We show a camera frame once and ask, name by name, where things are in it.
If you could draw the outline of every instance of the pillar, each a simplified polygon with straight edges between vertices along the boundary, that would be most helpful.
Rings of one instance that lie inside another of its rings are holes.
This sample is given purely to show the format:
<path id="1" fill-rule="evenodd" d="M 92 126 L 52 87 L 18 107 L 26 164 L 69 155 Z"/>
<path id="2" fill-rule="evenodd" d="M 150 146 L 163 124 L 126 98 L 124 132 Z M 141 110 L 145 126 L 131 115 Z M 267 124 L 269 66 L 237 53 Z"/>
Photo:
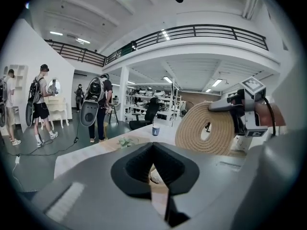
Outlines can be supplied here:
<path id="1" fill-rule="evenodd" d="M 118 115 L 119 121 L 125 121 L 126 89 L 127 89 L 128 78 L 129 78 L 129 68 L 123 66 L 121 68 L 119 97 L 118 97 L 120 103 L 120 110 Z"/>

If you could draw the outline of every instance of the metal railing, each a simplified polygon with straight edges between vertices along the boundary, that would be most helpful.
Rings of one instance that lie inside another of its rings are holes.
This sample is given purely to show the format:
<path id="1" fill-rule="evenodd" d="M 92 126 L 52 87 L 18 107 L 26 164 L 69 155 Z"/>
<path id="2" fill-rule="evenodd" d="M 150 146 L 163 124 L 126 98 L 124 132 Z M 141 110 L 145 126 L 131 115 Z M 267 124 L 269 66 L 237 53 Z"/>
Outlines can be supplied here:
<path id="1" fill-rule="evenodd" d="M 103 67 L 105 65 L 106 57 L 96 52 L 93 52 L 86 48 L 81 48 L 52 40 L 45 41 L 64 58 L 74 59 L 100 67 Z"/>
<path id="2" fill-rule="evenodd" d="M 221 37 L 237 41 L 246 42 L 265 50 L 269 50 L 265 42 L 265 37 L 248 30 L 237 27 L 216 24 L 195 24 L 177 26 L 164 29 L 149 35 L 143 36 L 129 44 L 123 46 L 107 57 L 106 64 L 131 53 L 135 50 L 165 42 L 168 40 L 186 38 L 186 37 Z"/>

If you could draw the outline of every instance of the fluorescent light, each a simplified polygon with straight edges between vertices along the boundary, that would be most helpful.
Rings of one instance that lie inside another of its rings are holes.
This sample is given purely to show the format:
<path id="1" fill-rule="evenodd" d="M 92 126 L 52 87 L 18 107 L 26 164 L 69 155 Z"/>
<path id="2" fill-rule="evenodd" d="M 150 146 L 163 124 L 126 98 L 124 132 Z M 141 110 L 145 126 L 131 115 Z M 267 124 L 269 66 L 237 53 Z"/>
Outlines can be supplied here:
<path id="1" fill-rule="evenodd" d="M 172 83 L 172 81 L 168 77 L 164 77 L 164 79 L 168 81 L 169 83 Z"/>
<path id="2" fill-rule="evenodd" d="M 167 40 L 170 40 L 169 36 L 167 35 L 166 31 L 164 29 L 161 30 L 164 37 L 167 39 Z"/>
<path id="3" fill-rule="evenodd" d="M 85 42 L 85 43 L 87 43 L 87 44 L 90 44 L 89 41 L 83 40 L 83 39 L 81 39 L 81 38 L 78 38 L 78 40 L 81 41 L 81 42 Z"/>
<path id="4" fill-rule="evenodd" d="M 84 44 L 84 42 L 82 42 L 82 41 L 80 41 L 80 40 L 78 40 L 78 39 L 76 39 L 76 41 L 77 41 L 78 43 L 80 43 L 80 44 Z"/>
<path id="5" fill-rule="evenodd" d="M 59 36 L 63 36 L 63 33 L 56 33 L 56 32 L 50 32 L 51 34 L 54 34 L 54 35 L 59 35 Z"/>
<path id="6" fill-rule="evenodd" d="M 223 81 L 222 79 L 218 79 L 217 81 L 215 81 L 215 83 L 212 85 L 212 87 L 215 87 L 216 85 L 218 85 L 221 81 Z"/>

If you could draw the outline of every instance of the coiled rope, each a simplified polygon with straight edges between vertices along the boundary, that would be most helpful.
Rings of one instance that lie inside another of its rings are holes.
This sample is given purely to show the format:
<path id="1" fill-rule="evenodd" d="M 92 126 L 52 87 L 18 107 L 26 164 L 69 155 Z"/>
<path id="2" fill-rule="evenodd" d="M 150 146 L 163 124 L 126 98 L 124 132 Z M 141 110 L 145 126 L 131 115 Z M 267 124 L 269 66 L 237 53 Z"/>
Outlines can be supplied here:
<path id="1" fill-rule="evenodd" d="M 209 102 L 192 107 L 182 119 L 175 138 L 178 147 L 212 153 L 216 155 L 234 155 L 230 147 L 235 137 L 234 122 L 229 112 L 210 112 Z M 201 133 L 208 123 L 212 124 L 206 140 Z"/>

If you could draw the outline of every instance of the black t-shirt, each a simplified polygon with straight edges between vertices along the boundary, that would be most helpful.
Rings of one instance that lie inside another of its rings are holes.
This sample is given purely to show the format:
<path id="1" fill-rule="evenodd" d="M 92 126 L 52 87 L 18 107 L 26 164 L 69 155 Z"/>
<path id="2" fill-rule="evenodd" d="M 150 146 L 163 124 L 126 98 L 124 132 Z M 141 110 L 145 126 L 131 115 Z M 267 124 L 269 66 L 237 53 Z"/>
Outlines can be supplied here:
<path id="1" fill-rule="evenodd" d="M 110 82 L 110 80 L 104 80 L 104 92 L 108 92 L 108 91 L 113 91 L 112 89 L 112 83 Z M 98 104 L 100 106 L 104 106 L 106 103 L 106 95 L 104 95 L 103 99 L 101 99 Z"/>

